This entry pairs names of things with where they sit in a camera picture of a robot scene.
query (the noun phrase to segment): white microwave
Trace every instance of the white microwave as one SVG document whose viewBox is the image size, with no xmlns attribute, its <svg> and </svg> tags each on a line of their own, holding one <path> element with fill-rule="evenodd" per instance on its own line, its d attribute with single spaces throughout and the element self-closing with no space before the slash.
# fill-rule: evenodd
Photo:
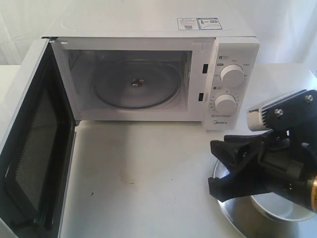
<svg viewBox="0 0 317 238">
<path fill-rule="evenodd" d="M 0 218 L 22 238 L 58 236 L 81 120 L 233 128 L 258 49 L 221 0 L 74 1 L 0 102 Z"/>
</svg>

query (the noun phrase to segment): open microwave door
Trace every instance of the open microwave door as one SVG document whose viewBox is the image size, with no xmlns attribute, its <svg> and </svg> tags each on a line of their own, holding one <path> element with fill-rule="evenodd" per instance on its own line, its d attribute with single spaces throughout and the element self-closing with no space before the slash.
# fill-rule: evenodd
<svg viewBox="0 0 317 238">
<path fill-rule="evenodd" d="M 56 238 L 75 120 L 48 39 L 31 46 L 0 113 L 0 216 L 19 238 Z"/>
</svg>

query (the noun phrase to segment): table surface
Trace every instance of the table surface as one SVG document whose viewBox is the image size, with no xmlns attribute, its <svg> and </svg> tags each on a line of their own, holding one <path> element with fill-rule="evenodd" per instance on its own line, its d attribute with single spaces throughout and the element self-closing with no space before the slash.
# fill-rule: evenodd
<svg viewBox="0 0 317 238">
<path fill-rule="evenodd" d="M 256 65 L 233 131 L 204 131 L 198 122 L 82 121 L 61 238 L 240 237 L 209 195 L 216 163 L 209 143 L 251 134 L 247 108 L 303 88 L 317 88 L 317 80 L 301 64 Z"/>
</svg>

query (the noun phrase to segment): brand logo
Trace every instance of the brand logo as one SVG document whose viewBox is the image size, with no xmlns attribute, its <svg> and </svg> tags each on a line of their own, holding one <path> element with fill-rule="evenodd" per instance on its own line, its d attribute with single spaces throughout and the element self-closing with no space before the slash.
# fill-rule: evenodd
<svg viewBox="0 0 317 238">
<path fill-rule="evenodd" d="M 212 123 L 213 123 L 214 125 L 228 124 L 228 122 L 226 122 L 226 121 L 220 121 L 220 120 L 214 120 Z"/>
</svg>

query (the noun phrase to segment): power level knob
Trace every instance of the power level knob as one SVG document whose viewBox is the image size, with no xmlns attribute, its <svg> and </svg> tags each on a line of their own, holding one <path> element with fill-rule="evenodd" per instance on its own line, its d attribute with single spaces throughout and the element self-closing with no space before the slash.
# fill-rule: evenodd
<svg viewBox="0 0 317 238">
<path fill-rule="evenodd" d="M 216 98 L 214 106 L 217 112 L 221 114 L 230 114 L 236 110 L 237 104 L 234 97 L 229 94 L 223 94 Z"/>
<path fill-rule="evenodd" d="M 237 64 L 231 64 L 223 68 L 220 79 L 226 87 L 235 88 L 244 81 L 244 72 Z"/>
</svg>

